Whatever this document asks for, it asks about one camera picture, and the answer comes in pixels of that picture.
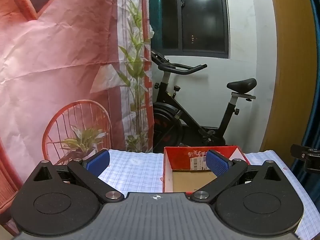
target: black circular disc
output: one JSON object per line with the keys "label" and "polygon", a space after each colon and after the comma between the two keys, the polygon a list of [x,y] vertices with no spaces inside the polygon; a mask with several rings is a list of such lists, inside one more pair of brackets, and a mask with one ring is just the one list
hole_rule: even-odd
{"label": "black circular disc", "polygon": [[67,210],[71,205],[71,198],[62,193],[43,194],[34,202],[36,210],[43,214],[58,214]]}
{"label": "black circular disc", "polygon": [[166,131],[167,127],[172,125],[172,122],[175,122],[174,127],[170,130],[170,132],[165,135],[162,140],[159,142],[156,148],[154,148],[154,152],[163,152],[164,147],[167,146],[177,146],[181,143],[183,131],[180,120],[174,120],[174,116],[164,110],[164,109],[156,109],[153,111],[154,118],[154,142],[156,138],[161,138],[163,133]]}
{"label": "black circular disc", "polygon": [[280,200],[268,193],[252,193],[243,199],[244,206],[256,214],[271,214],[277,211],[280,206]]}
{"label": "black circular disc", "polygon": [[61,183],[37,181],[27,194],[17,194],[11,206],[12,217],[20,230],[38,236],[57,236],[88,224],[99,210],[90,190]]}
{"label": "black circular disc", "polygon": [[218,217],[250,236],[275,236],[298,226],[303,205],[292,186],[263,179],[231,187],[217,198]]}

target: wrinkled paper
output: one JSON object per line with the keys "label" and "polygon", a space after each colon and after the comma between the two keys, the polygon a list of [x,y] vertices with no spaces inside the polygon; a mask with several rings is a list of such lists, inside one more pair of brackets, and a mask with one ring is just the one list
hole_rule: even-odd
{"label": "wrinkled paper", "polygon": [[0,0],[0,206],[43,159],[152,150],[148,17],[148,0]]}

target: window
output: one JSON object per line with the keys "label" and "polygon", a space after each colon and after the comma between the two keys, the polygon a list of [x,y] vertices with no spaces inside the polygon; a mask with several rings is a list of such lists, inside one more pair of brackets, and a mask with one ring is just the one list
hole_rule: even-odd
{"label": "window", "polygon": [[150,0],[150,24],[165,55],[228,58],[226,0]]}

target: window frame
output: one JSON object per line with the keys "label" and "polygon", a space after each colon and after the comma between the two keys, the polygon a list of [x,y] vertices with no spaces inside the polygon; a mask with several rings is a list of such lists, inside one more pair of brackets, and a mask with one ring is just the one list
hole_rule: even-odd
{"label": "window frame", "polygon": [[177,0],[178,13],[178,48],[177,49],[159,49],[164,55],[168,56],[199,56],[199,57],[217,57],[229,58],[229,20],[227,0],[222,0],[223,27],[224,27],[224,51],[183,49],[183,27],[182,27],[182,0]]}

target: bike handlebar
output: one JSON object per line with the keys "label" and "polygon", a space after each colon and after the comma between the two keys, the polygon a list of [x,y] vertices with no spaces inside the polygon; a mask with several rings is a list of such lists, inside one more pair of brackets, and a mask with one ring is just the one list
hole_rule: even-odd
{"label": "bike handlebar", "polygon": [[[187,70],[176,69],[176,67],[185,68]],[[167,63],[163,63],[163,64],[159,65],[158,69],[160,69],[162,71],[174,73],[174,74],[179,74],[179,75],[189,75],[189,74],[197,72],[201,69],[204,69],[206,67],[207,67],[207,64],[198,65],[196,67],[190,67],[190,66],[186,66],[186,65],[182,65],[182,64],[167,62]]]}

